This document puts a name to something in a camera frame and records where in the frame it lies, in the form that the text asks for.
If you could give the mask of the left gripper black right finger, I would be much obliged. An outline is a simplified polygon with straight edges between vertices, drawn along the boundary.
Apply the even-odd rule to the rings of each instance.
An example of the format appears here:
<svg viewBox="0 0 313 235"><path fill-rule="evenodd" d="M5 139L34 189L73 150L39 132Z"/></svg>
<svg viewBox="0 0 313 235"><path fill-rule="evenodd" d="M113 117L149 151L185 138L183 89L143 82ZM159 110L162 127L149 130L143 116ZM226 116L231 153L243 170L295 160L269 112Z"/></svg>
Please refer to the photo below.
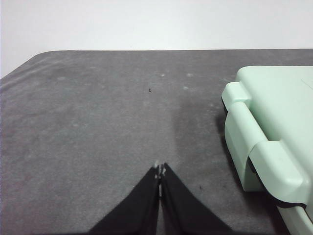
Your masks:
<svg viewBox="0 0 313 235"><path fill-rule="evenodd" d="M229 235L233 230L198 200L171 167L160 174L163 211L178 235Z"/></svg>

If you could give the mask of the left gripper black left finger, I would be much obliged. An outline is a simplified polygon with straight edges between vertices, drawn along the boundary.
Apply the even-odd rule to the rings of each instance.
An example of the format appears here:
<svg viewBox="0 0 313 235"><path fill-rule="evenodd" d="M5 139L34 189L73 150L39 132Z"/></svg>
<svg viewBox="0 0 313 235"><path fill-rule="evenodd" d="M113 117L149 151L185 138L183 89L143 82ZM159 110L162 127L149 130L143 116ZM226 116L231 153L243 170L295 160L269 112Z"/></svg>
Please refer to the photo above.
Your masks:
<svg viewBox="0 0 313 235"><path fill-rule="evenodd" d="M93 235L155 235L159 166L151 167L130 194L89 231Z"/></svg>

